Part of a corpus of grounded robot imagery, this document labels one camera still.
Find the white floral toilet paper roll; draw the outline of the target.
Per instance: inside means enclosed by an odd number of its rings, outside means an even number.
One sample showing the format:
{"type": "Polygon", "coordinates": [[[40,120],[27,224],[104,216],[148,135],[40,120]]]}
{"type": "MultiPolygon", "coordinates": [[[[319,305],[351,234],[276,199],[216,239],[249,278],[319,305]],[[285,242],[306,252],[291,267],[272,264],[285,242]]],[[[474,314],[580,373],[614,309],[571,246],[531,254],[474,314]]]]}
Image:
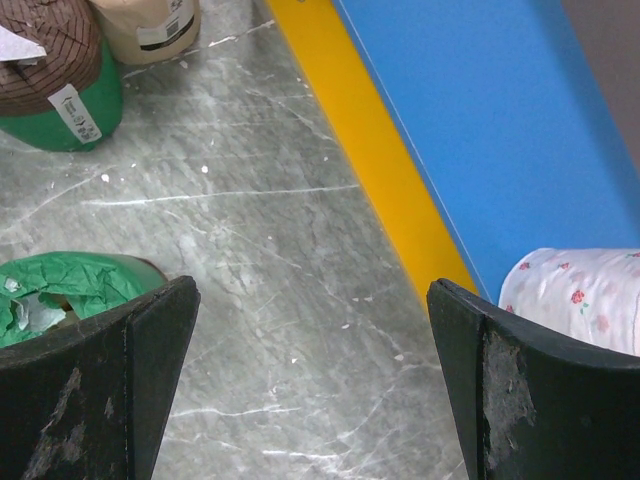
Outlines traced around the white floral toilet paper roll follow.
{"type": "Polygon", "coordinates": [[[499,307],[571,338],[637,356],[639,251],[532,251],[506,276],[499,307]]]}

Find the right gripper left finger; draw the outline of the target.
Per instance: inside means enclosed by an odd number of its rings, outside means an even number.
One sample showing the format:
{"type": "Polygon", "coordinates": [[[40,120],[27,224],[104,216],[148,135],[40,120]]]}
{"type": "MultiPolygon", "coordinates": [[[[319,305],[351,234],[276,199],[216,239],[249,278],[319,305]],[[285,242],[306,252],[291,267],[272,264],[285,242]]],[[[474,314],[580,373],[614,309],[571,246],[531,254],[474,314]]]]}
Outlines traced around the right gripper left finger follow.
{"type": "Polygon", "coordinates": [[[199,304],[181,276],[2,349],[2,478],[151,478],[199,304]]]}

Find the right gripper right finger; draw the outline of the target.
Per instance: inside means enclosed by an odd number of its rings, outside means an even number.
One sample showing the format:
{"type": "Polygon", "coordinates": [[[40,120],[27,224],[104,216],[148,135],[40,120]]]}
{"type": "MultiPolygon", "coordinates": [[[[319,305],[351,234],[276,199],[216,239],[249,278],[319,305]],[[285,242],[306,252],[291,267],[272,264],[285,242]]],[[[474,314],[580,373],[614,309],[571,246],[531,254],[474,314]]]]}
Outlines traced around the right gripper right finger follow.
{"type": "Polygon", "coordinates": [[[472,479],[636,479],[639,360],[440,279],[429,320],[472,479]]]}

